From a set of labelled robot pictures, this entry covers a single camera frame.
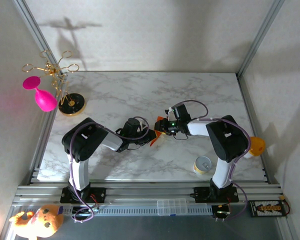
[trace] plush toy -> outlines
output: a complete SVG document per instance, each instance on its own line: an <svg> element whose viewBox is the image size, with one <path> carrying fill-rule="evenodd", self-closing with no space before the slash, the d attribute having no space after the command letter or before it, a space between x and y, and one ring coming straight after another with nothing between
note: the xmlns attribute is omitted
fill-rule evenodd
<svg viewBox="0 0 300 240"><path fill-rule="evenodd" d="M48 238L52 236L64 222L63 207L53 204L42 206L36 213L28 211L27 219L22 219L24 211L9 219L17 235L29 240L37 237Z"/></svg>

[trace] white wall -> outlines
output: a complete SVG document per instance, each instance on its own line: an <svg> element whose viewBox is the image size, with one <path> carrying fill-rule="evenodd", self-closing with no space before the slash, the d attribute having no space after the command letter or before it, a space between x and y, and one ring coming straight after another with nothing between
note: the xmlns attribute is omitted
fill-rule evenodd
<svg viewBox="0 0 300 240"><path fill-rule="evenodd" d="M235 73L273 0L26 0L56 58L88 71Z"/></svg>
<svg viewBox="0 0 300 240"><path fill-rule="evenodd" d="M244 74L266 164L300 238L300 0L286 0Z"/></svg>
<svg viewBox="0 0 300 240"><path fill-rule="evenodd" d="M0 0L0 233L17 186L29 171L44 113L22 88L26 63L42 66L39 48L12 0ZM51 79L42 79L47 89Z"/></svg>

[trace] round gold base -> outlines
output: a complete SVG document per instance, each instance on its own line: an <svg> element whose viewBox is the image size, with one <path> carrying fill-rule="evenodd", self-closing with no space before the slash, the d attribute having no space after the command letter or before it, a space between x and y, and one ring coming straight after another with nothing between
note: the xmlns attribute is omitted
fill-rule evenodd
<svg viewBox="0 0 300 240"><path fill-rule="evenodd" d="M86 100L79 93L70 93L64 97L63 104L59 101L58 108L60 112L68 117L79 115L86 108Z"/></svg>

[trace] tin can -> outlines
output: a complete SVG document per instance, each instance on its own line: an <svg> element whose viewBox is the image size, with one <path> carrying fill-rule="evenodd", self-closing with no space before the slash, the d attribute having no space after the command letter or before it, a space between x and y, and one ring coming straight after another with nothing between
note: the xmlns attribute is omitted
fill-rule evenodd
<svg viewBox="0 0 300 240"><path fill-rule="evenodd" d="M207 172L209 172L209 170L211 169L211 161L208 157L206 156L200 156L198 157L194 164L193 164L193 170L196 174L205 174Z"/></svg>

